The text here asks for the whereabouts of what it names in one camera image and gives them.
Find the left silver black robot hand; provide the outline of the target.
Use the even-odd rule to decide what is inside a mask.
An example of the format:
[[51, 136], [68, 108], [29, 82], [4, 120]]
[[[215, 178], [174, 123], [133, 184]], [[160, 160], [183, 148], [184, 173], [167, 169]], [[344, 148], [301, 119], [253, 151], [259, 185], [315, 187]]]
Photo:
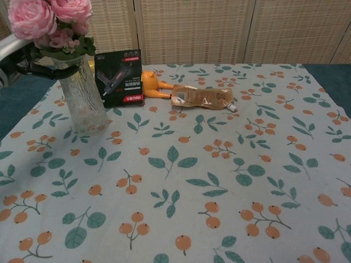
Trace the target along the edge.
[[14, 34], [1, 40], [1, 88], [9, 87], [21, 75], [35, 75], [42, 78], [65, 79], [78, 71], [73, 65], [53, 70], [36, 63], [38, 49], [32, 41], [17, 39]]

